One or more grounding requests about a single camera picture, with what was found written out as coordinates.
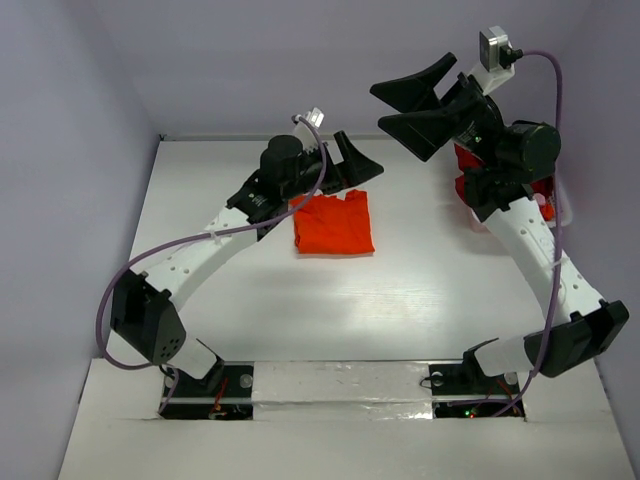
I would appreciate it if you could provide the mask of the orange t-shirt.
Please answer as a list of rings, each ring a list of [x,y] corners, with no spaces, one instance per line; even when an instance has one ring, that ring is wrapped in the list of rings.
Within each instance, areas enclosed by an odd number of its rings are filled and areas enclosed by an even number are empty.
[[[368,193],[343,198],[317,195],[293,214],[294,245],[302,255],[369,255],[375,252]]]

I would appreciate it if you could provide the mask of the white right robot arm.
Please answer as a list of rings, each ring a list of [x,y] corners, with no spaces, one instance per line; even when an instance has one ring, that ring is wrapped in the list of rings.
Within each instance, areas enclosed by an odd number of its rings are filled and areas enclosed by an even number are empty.
[[[605,300],[580,274],[562,248],[559,225],[545,221],[535,200],[535,183],[555,172],[558,130],[531,121],[506,124],[492,99],[514,76],[520,57],[520,51],[502,48],[495,59],[460,75],[443,96],[435,88],[455,65],[452,54],[371,88],[392,108],[379,127],[418,159],[429,160],[447,143],[471,156],[460,164],[458,194],[501,242],[546,314],[541,331],[485,341],[433,375],[434,387],[449,395],[480,392],[507,373],[557,377],[603,353],[629,318],[623,303]]]

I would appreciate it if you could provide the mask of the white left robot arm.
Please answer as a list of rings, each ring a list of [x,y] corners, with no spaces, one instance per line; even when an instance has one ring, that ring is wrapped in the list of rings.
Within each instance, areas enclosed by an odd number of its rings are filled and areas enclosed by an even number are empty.
[[[304,128],[271,138],[258,169],[205,228],[204,239],[188,242],[143,273],[125,270],[113,292],[112,331],[151,365],[175,368],[180,386],[215,393],[224,361],[188,335],[179,312],[214,272],[275,228],[290,200],[317,191],[338,193],[383,173],[344,132],[334,139],[342,156],[338,164]]]

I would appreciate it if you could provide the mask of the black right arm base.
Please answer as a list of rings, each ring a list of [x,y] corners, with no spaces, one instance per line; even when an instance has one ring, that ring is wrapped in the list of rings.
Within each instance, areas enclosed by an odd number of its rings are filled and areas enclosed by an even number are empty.
[[[488,377],[472,373],[461,362],[430,364],[419,385],[431,393],[436,419],[489,418],[521,391],[515,373]]]

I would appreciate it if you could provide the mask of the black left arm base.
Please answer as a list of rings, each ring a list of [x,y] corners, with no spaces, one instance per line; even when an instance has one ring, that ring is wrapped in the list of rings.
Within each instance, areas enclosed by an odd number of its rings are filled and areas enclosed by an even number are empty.
[[[159,415],[167,420],[252,420],[253,362],[230,362],[214,374],[207,389],[184,372],[178,383],[167,369]]]

